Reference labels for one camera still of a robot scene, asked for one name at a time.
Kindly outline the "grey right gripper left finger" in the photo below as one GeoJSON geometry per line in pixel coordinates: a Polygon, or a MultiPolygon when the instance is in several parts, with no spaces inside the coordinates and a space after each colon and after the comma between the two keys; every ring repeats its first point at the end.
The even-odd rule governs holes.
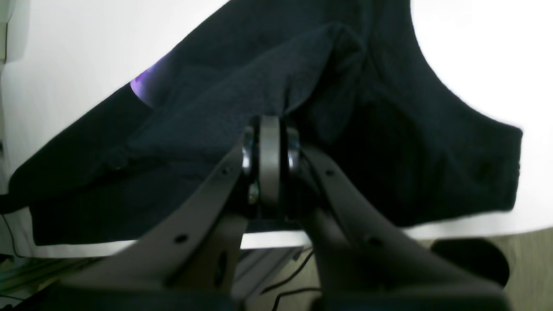
{"type": "Polygon", "coordinates": [[[258,126],[199,189],[132,246],[63,280],[58,311],[241,311],[231,296],[248,223],[258,126]]]}

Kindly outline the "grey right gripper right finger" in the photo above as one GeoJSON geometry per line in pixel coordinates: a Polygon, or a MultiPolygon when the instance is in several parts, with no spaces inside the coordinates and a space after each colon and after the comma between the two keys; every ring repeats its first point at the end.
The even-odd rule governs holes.
{"type": "Polygon", "coordinates": [[[283,212],[314,247],[312,311],[509,311],[503,289],[443,260],[391,224],[322,150],[283,131],[283,212]]]}

